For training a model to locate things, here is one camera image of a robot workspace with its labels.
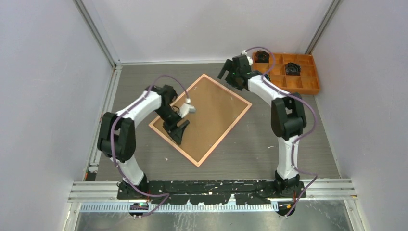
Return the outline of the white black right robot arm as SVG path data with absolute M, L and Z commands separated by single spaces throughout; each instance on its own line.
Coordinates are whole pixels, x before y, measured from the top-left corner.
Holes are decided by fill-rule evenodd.
M 268 75 L 251 68 L 252 59 L 245 54 L 227 59 L 218 78 L 238 90 L 259 96 L 271 108 L 271 129 L 278 138 L 279 162 L 274 189 L 280 197 L 288 197 L 300 185 L 297 170 L 298 139 L 307 125 L 304 105 L 299 94 L 290 94 L 272 84 Z

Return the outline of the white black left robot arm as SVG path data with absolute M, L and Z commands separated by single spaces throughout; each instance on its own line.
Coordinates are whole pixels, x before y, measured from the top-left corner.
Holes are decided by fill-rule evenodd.
M 186 98 L 180 107 L 172 103 L 178 97 L 170 85 L 150 86 L 131 105 L 102 116 L 97 148 L 117 167 L 123 183 L 129 186 L 129 193 L 136 199 L 147 195 L 148 182 L 134 156 L 136 150 L 136 127 L 150 113 L 156 112 L 163 120 L 163 128 L 170 138 L 180 145 L 183 133 L 190 123 L 184 118 L 195 113 L 191 99 Z

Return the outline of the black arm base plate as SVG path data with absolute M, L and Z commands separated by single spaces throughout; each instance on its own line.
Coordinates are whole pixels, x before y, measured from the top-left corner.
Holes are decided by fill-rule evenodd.
M 159 204 L 169 194 L 165 204 L 170 205 L 225 205 L 235 201 L 237 205 L 265 205 L 271 199 L 304 198 L 304 183 L 292 187 L 279 186 L 275 180 L 152 180 L 137 186 L 125 181 L 118 182 L 119 200 L 148 200 Z

